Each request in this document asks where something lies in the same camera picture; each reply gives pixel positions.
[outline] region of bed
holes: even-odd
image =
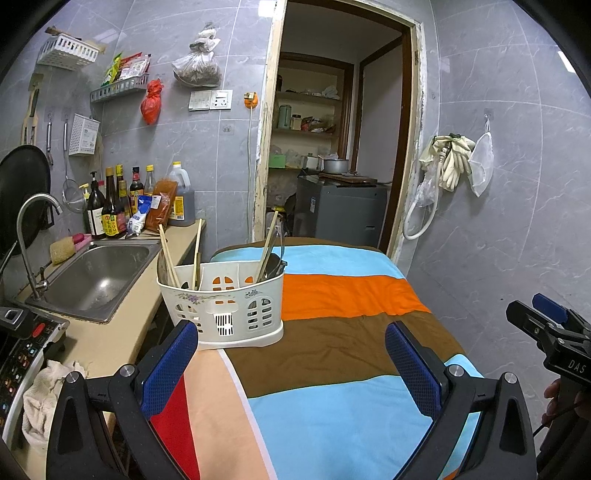
[[[212,261],[257,260],[261,247]],[[283,338],[196,352],[152,425],[191,480],[392,479],[431,419],[386,353],[386,326],[402,320],[446,364],[481,375],[379,251],[288,238],[284,259]],[[460,466],[477,420],[441,478]]]

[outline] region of soy sauce bottle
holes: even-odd
[[[105,196],[99,190],[99,182],[96,181],[96,172],[91,171],[90,195],[86,201],[86,216],[90,225],[92,238],[99,240],[105,237],[105,229],[102,223],[102,212],[105,206]]]
[[[105,169],[105,176],[107,178],[107,195],[102,211],[102,223],[105,234],[114,237],[125,232],[125,209],[119,201],[119,194],[115,189],[113,167]]]

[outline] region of hanging plastic bag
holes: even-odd
[[[152,125],[158,119],[160,107],[162,105],[160,92],[162,92],[163,88],[164,85],[160,79],[150,80],[148,82],[148,94],[146,95],[146,98],[142,100],[142,104],[139,107],[139,110],[142,112],[142,116],[148,125]]]
[[[470,187],[474,195],[479,197],[491,182],[495,166],[495,155],[492,151],[492,136],[488,118],[486,119],[486,133],[476,142],[474,152],[470,157],[472,173],[468,175]]]
[[[173,62],[174,77],[189,87],[217,87],[222,82],[222,71],[213,49],[220,43],[216,30],[207,28],[197,34],[189,45],[191,53]]]

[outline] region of cooking pot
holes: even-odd
[[[323,160],[322,171],[324,173],[347,173],[349,171],[349,160],[339,158],[337,160]]]

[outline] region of red button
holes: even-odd
[[[35,327],[35,330],[33,330],[33,334],[31,335],[33,338],[37,338],[41,332],[43,331],[43,329],[45,328],[45,323],[40,323],[39,325],[37,325]]]

